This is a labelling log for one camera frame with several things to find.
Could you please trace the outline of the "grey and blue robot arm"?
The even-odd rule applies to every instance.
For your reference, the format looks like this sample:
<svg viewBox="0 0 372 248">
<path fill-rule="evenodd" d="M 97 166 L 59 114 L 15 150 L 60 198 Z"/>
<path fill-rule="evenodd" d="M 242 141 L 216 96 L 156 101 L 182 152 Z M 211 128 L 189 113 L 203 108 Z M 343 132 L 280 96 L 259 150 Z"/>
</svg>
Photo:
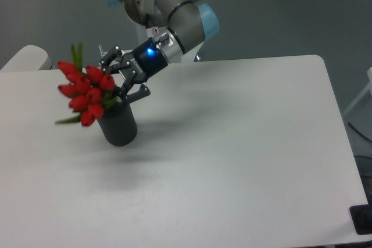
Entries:
<svg viewBox="0 0 372 248">
<path fill-rule="evenodd" d="M 128 0 L 104 0 L 118 5 Z M 121 73 L 123 85 L 114 94 L 128 103 L 149 95 L 145 82 L 171 63 L 179 63 L 199 44 L 219 32 L 219 21 L 207 4 L 200 0 L 151 0 L 165 18 L 164 31 L 147 39 L 129 53 L 114 46 L 101 60 L 101 69 L 110 74 Z"/>
</svg>

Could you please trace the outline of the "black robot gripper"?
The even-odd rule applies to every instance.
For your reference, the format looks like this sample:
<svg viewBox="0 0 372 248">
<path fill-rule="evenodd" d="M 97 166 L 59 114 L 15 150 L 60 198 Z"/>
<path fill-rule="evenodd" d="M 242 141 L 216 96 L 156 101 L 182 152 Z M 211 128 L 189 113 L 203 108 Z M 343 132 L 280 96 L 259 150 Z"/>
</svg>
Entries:
<svg viewBox="0 0 372 248">
<path fill-rule="evenodd" d="M 148 39 L 131 52 L 125 53 L 118 45 L 113 46 L 100 60 L 104 74 L 120 72 L 124 78 L 121 86 L 115 86 L 115 97 L 118 102 L 133 103 L 151 94 L 147 85 L 149 78 L 168 66 L 166 58 L 156 48 L 153 39 Z M 139 89 L 132 92 L 134 84 Z"/>
</svg>

